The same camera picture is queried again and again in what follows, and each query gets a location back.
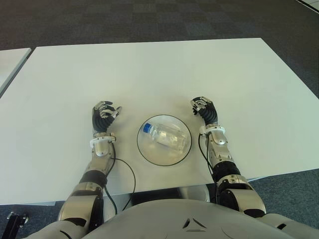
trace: silver metal joint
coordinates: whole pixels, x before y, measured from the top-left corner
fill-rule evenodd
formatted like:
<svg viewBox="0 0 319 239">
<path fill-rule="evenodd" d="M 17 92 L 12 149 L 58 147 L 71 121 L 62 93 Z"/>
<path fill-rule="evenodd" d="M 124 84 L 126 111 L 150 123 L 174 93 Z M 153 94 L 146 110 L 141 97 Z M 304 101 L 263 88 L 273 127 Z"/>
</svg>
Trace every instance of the silver metal joint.
<svg viewBox="0 0 319 239">
<path fill-rule="evenodd" d="M 247 179 L 242 176 L 242 175 L 238 175 L 238 174 L 230 174 L 230 175 L 227 175 L 225 177 L 222 177 L 221 179 L 219 179 L 219 181 L 217 182 L 217 186 L 219 187 L 222 183 L 230 183 L 230 184 L 237 184 L 237 183 L 240 183 L 240 184 L 246 184 L 247 186 L 249 186 L 251 189 L 252 186 L 250 186 L 250 184 L 248 183 Z"/>
<path fill-rule="evenodd" d="M 213 167 L 223 161 L 231 161 L 234 163 L 227 147 L 227 139 L 222 133 L 213 131 L 209 134 L 208 140 L 209 160 Z"/>
</svg>

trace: gray carpet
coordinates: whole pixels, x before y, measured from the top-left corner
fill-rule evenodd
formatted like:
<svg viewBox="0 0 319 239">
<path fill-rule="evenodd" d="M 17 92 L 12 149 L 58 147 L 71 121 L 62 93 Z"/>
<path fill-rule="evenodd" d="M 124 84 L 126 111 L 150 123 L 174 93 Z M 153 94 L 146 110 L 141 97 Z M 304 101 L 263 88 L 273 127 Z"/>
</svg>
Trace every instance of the gray carpet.
<svg viewBox="0 0 319 239">
<path fill-rule="evenodd" d="M 319 14 L 295 0 L 0 0 L 0 50 L 46 45 L 261 37 L 319 97 Z M 252 183 L 268 212 L 319 228 L 319 171 Z M 30 214 L 19 238 L 54 221 L 55 207 L 0 206 Z"/>
</svg>

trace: plastic water bottle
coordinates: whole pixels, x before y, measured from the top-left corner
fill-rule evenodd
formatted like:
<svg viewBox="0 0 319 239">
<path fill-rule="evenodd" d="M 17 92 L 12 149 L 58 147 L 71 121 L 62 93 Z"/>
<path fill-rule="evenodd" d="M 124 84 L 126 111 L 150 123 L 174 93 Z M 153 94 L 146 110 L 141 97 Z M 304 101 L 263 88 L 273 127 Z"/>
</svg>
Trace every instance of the plastic water bottle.
<svg viewBox="0 0 319 239">
<path fill-rule="evenodd" d="M 157 143 L 166 145 L 172 149 L 183 151 L 187 143 L 186 134 L 177 129 L 163 124 L 146 123 L 143 132 L 150 134 Z"/>
</svg>

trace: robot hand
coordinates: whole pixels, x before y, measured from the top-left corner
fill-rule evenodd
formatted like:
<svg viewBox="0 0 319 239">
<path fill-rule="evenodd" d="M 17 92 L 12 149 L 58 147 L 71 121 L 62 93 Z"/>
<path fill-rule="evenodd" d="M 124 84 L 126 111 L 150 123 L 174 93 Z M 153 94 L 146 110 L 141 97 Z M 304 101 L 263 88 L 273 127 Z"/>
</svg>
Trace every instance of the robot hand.
<svg viewBox="0 0 319 239">
<path fill-rule="evenodd" d="M 190 104 L 193 107 L 194 115 L 199 113 L 199 115 L 204 119 L 206 125 L 217 123 L 217 111 L 211 100 L 201 96 L 191 100 Z"/>
<path fill-rule="evenodd" d="M 95 133 L 107 131 L 114 119 L 119 115 L 122 107 L 114 109 L 110 101 L 100 101 L 92 109 L 92 124 Z"/>
</svg>

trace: black cable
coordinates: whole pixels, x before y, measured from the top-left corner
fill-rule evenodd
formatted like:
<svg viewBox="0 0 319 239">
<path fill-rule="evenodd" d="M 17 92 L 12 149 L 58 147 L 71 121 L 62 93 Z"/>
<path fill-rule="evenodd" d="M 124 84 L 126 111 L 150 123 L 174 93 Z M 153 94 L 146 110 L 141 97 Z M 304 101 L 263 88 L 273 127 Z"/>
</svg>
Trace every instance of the black cable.
<svg viewBox="0 0 319 239">
<path fill-rule="evenodd" d="M 211 166 L 210 162 L 208 161 L 208 156 L 207 157 L 205 156 L 205 154 L 204 154 L 204 152 L 203 152 L 203 150 L 201 149 L 201 146 L 200 146 L 200 134 L 198 135 L 198 147 L 199 147 L 199 150 L 200 150 L 201 154 L 203 155 L 204 159 L 207 162 L 207 166 L 208 166 L 208 170 L 209 170 L 210 174 L 212 174 L 211 170 L 213 170 L 213 167 Z"/>
<path fill-rule="evenodd" d="M 123 207 L 123 209 L 122 209 L 122 211 L 124 211 L 124 210 L 125 210 L 125 208 L 128 206 L 128 204 L 130 203 L 130 201 L 131 201 L 131 199 L 132 199 L 133 194 L 135 193 L 135 188 L 136 188 L 136 177 L 135 177 L 135 173 L 134 173 L 133 169 L 131 168 L 131 166 L 130 166 L 127 162 L 125 162 L 125 161 L 124 161 L 124 160 L 122 160 L 122 159 L 116 158 L 116 151 L 115 151 L 114 144 L 113 144 L 113 143 L 111 143 L 111 144 L 112 144 L 112 148 L 113 148 L 114 158 L 112 158 L 112 159 L 113 159 L 113 164 L 112 164 L 112 166 L 111 166 L 111 168 L 110 168 L 109 172 L 107 173 L 106 177 L 109 175 L 109 173 L 111 172 L 112 168 L 114 167 L 115 160 L 119 160 L 119 161 L 122 161 L 123 163 L 125 163 L 125 164 L 126 164 L 126 165 L 130 168 L 130 170 L 131 170 L 131 172 L 132 172 L 132 174 L 133 174 L 133 177 L 134 177 L 134 188 L 133 188 L 133 192 L 132 192 L 132 194 L 131 194 L 131 196 L 130 196 L 130 199 L 128 200 L 128 202 L 125 204 L 125 206 L 124 206 L 124 207 Z M 115 215 L 116 215 L 116 214 L 117 214 L 117 211 L 118 211 L 118 210 L 117 210 L 117 207 L 116 207 L 116 204 L 114 203 L 114 201 L 113 201 L 113 199 L 112 199 L 111 195 L 110 195 L 110 194 L 109 194 L 109 192 L 107 191 L 107 189 L 106 189 L 106 185 L 105 185 L 104 189 L 105 189 L 106 194 L 108 195 L 108 197 L 110 198 L 110 200 L 111 200 L 111 202 L 112 202 L 112 204 L 113 204 L 113 206 L 114 206 L 114 209 L 115 209 Z"/>
<path fill-rule="evenodd" d="M 119 160 L 119 161 L 122 161 L 123 163 L 125 163 L 125 164 L 130 168 L 130 170 L 131 170 L 131 172 L 132 172 L 132 174 L 133 174 L 133 177 L 134 177 L 134 188 L 133 188 L 133 192 L 132 192 L 132 194 L 131 194 L 131 196 L 130 196 L 130 199 L 128 200 L 128 202 L 125 204 L 125 206 L 124 206 L 123 209 L 122 209 L 122 211 L 124 211 L 125 208 L 127 207 L 127 205 L 130 203 L 133 194 L 135 193 L 136 177 L 135 177 L 135 173 L 134 173 L 133 169 L 130 167 L 130 165 L 129 165 L 127 162 L 125 162 L 124 160 L 119 159 L 119 158 L 116 158 L 116 160 Z"/>
<path fill-rule="evenodd" d="M 114 210 L 115 210 L 115 215 L 116 215 L 118 213 L 118 208 L 116 207 L 116 204 L 113 201 L 113 198 L 111 197 L 111 195 L 109 194 L 108 190 L 106 189 L 106 185 L 104 186 L 104 189 L 105 189 L 106 195 L 108 195 L 111 203 L 113 204 L 113 207 L 114 207 Z"/>
<path fill-rule="evenodd" d="M 112 148 L 113 148 L 114 158 L 116 158 L 116 152 L 115 152 L 114 144 L 113 144 L 113 143 L 111 143 L 111 144 L 112 144 Z M 112 164 L 112 166 L 111 166 L 109 172 L 107 172 L 107 174 L 106 174 L 106 176 L 105 176 L 105 179 L 107 178 L 107 176 L 109 175 L 109 173 L 110 173 L 111 170 L 113 169 L 114 164 L 115 164 L 115 159 L 113 159 L 113 164 Z M 113 204 L 113 207 L 114 207 L 114 210 L 115 210 L 115 215 L 116 215 L 116 214 L 118 213 L 118 208 L 116 207 L 116 204 L 115 204 L 113 198 L 112 198 L 111 195 L 109 194 L 109 192 L 108 192 L 108 190 L 107 190 L 107 188 L 106 188 L 106 184 L 104 185 L 104 189 L 105 189 L 106 195 L 108 195 L 108 197 L 109 197 L 111 203 Z"/>
</svg>

